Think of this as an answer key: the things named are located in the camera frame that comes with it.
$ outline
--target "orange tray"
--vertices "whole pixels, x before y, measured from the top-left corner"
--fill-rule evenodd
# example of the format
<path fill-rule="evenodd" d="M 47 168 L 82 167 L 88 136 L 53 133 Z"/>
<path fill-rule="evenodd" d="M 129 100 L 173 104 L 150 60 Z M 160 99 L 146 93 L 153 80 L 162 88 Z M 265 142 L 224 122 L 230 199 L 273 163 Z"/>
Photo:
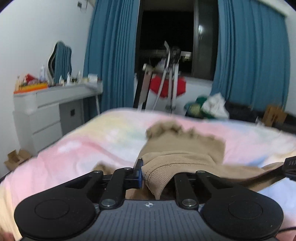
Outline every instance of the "orange tray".
<path fill-rule="evenodd" d="M 26 92 L 31 92 L 31 91 L 35 91 L 35 90 L 42 90 L 42 89 L 46 89 L 46 88 L 48 88 L 47 83 L 42 83 L 42 84 L 20 87 L 20 89 L 18 91 L 14 91 L 13 93 L 14 94 L 26 93 Z"/>

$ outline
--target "cardboard box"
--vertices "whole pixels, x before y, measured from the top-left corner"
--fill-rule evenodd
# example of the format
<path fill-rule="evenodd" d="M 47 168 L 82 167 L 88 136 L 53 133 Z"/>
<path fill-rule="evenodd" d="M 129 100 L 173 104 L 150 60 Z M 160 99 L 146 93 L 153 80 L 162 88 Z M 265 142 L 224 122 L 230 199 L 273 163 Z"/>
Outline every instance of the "cardboard box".
<path fill-rule="evenodd" d="M 20 149 L 18 154 L 16 150 L 14 150 L 7 156 L 8 160 L 4 163 L 10 171 L 15 170 L 21 163 L 23 163 L 26 160 L 29 160 L 32 157 L 32 155 L 29 152 L 23 149 Z"/>
<path fill-rule="evenodd" d="M 266 108 L 264 113 L 262 122 L 265 126 L 272 126 L 273 123 L 283 123 L 287 117 L 287 113 L 285 113 L 280 107 L 269 105 Z"/>

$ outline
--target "window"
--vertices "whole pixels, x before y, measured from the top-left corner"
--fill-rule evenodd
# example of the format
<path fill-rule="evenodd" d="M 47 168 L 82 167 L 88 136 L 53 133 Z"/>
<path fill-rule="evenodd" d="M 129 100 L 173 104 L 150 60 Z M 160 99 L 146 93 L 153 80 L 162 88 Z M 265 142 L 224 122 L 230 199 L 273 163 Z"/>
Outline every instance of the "window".
<path fill-rule="evenodd" d="M 156 66 L 163 43 L 190 52 L 181 59 L 182 75 L 213 80 L 218 46 L 218 0 L 141 0 L 137 41 L 136 71 L 144 63 Z"/>

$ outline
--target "vanity desk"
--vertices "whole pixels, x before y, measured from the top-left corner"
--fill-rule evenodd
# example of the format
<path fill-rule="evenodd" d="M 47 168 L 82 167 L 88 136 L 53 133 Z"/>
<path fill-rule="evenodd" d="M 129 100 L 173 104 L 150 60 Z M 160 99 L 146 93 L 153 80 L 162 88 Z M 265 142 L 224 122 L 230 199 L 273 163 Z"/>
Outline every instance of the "vanity desk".
<path fill-rule="evenodd" d="M 51 87 L 44 90 L 14 94 L 13 112 L 21 148 L 36 156 L 38 152 L 85 123 L 83 99 L 102 94 L 102 82 Z"/>

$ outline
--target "mirror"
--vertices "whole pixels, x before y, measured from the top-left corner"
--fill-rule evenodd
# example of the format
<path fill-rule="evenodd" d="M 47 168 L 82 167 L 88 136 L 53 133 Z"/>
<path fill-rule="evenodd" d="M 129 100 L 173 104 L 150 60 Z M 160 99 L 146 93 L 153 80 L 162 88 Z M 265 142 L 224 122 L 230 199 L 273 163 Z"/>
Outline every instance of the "mirror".
<path fill-rule="evenodd" d="M 67 79 L 68 72 L 72 73 L 71 65 L 72 50 L 62 41 L 58 41 L 54 46 L 54 51 L 48 60 L 48 76 L 51 82 L 58 83 L 60 76 Z"/>

